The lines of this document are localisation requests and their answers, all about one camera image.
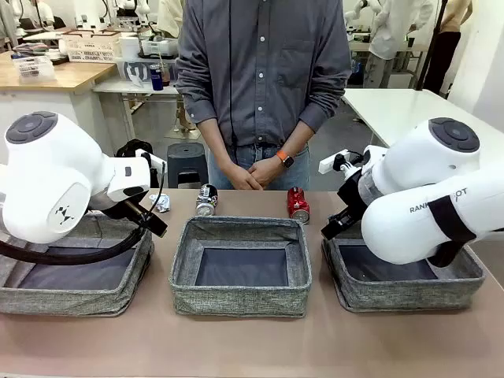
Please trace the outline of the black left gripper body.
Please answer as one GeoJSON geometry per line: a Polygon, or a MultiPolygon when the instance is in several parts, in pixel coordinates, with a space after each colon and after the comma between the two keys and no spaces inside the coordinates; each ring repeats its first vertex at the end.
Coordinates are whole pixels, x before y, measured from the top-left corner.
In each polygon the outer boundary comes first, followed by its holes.
{"type": "Polygon", "coordinates": [[[118,202],[102,212],[111,219],[127,219],[160,238],[165,235],[168,229],[168,225],[152,210],[145,209],[132,199],[118,202]]]}

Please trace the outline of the person's right hand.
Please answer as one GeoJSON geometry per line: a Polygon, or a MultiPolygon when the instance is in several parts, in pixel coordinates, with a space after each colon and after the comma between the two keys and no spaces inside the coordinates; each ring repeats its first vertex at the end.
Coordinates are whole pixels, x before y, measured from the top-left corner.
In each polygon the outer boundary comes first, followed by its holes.
{"type": "Polygon", "coordinates": [[[223,172],[236,190],[263,190],[263,186],[248,171],[232,161],[223,167],[223,172]]]}

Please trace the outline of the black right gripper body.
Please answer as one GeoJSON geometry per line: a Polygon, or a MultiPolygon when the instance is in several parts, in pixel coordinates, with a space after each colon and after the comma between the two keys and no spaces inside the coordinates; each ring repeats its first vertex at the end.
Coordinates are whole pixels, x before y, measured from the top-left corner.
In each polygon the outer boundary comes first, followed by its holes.
{"type": "Polygon", "coordinates": [[[362,168],[350,162],[335,164],[337,172],[344,173],[344,183],[338,189],[338,196],[346,204],[346,208],[338,213],[337,221],[359,221],[367,209],[367,205],[358,191],[358,183],[362,176],[362,168]]]}

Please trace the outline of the person's left hand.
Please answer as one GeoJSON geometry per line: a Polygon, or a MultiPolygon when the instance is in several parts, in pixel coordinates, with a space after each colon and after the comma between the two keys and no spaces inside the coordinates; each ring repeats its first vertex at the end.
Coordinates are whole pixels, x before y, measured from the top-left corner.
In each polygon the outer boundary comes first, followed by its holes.
{"type": "Polygon", "coordinates": [[[257,161],[248,170],[247,183],[255,190],[265,189],[284,169],[284,163],[278,156],[257,161]]]}

